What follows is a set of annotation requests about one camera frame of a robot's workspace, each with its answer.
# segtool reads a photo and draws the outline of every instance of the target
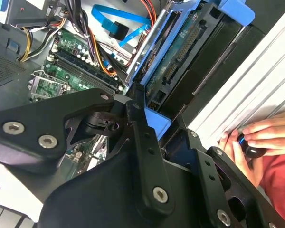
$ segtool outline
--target screw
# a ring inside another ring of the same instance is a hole
[[[230,220],[230,218],[229,218],[229,216],[227,215],[226,212],[224,212],[223,210],[218,210],[217,215],[218,215],[219,220],[220,220],[226,227],[230,227],[230,225],[231,225],[231,220]]]
[[[190,134],[191,134],[194,138],[196,138],[196,137],[198,136],[194,131],[191,131]]]
[[[153,196],[160,203],[166,203],[168,201],[168,194],[161,187],[155,187],[153,189]]]
[[[107,95],[105,95],[105,94],[101,94],[100,96],[104,100],[109,100],[109,97]]]
[[[272,222],[269,223],[269,228],[276,228],[275,224],[273,224]]]
[[[140,106],[137,103],[133,103],[133,107],[137,108],[137,109],[140,109]]]
[[[58,144],[57,139],[52,135],[43,135],[38,139],[39,145],[45,149],[55,148]]]
[[[5,133],[13,135],[21,134],[25,130],[24,125],[19,122],[7,122],[2,128]]]
[[[217,149],[217,153],[218,153],[219,156],[223,155],[223,152],[221,150],[219,150],[219,149]]]

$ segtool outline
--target yellow wire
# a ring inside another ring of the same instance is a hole
[[[98,62],[99,62],[99,64],[100,64],[102,70],[103,70],[104,72],[106,72],[108,75],[115,76],[115,75],[116,75],[116,72],[112,72],[112,73],[111,73],[111,72],[109,72],[109,71],[104,67],[103,62],[102,62],[102,60],[101,60],[101,57],[100,57],[100,55],[99,55],[99,51],[98,51],[97,44],[96,44],[96,39],[95,39],[95,37],[94,37],[94,35],[93,35],[91,29],[90,29],[90,33],[91,33],[91,36],[92,36],[92,41],[93,41],[94,46],[95,46],[95,51],[96,51],[97,59],[98,59]]]
[[[27,48],[25,49],[25,52],[23,54],[23,58],[21,59],[21,62],[24,62],[25,59],[28,57],[29,55],[29,47],[30,47],[30,43],[31,43],[31,40],[30,40],[30,36],[29,36],[29,30],[27,28],[23,28],[26,35],[27,35]]]

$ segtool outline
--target ribbed metal surface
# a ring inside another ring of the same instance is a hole
[[[0,82],[11,78],[14,74],[24,71],[24,68],[0,56]]]

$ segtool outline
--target robotic arm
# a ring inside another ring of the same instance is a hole
[[[229,157],[205,150],[181,121],[162,150],[144,104],[135,84],[129,97],[90,89],[0,112],[0,162],[36,175],[54,172],[67,149],[108,137],[107,160],[57,188],[38,228],[285,228]]]

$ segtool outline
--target metal panel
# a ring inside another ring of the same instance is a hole
[[[208,148],[224,131],[285,109],[285,14],[192,121]]]

